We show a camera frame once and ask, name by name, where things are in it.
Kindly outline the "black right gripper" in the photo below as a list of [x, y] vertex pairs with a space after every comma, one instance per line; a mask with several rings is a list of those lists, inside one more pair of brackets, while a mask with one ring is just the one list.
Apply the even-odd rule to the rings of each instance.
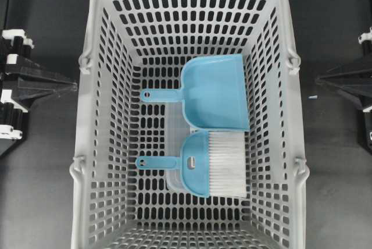
[[[359, 36], [363, 59], [371, 55], [371, 27]], [[354, 103], [363, 111], [366, 129], [366, 144], [371, 147], [371, 63], [347, 63], [316, 78], [316, 83], [328, 87]]]

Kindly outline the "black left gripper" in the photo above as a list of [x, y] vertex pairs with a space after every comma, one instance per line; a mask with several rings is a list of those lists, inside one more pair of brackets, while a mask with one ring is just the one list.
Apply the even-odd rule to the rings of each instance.
[[36, 99], [77, 91], [77, 83], [30, 59], [23, 29], [1, 30], [1, 139], [21, 139], [22, 117]]

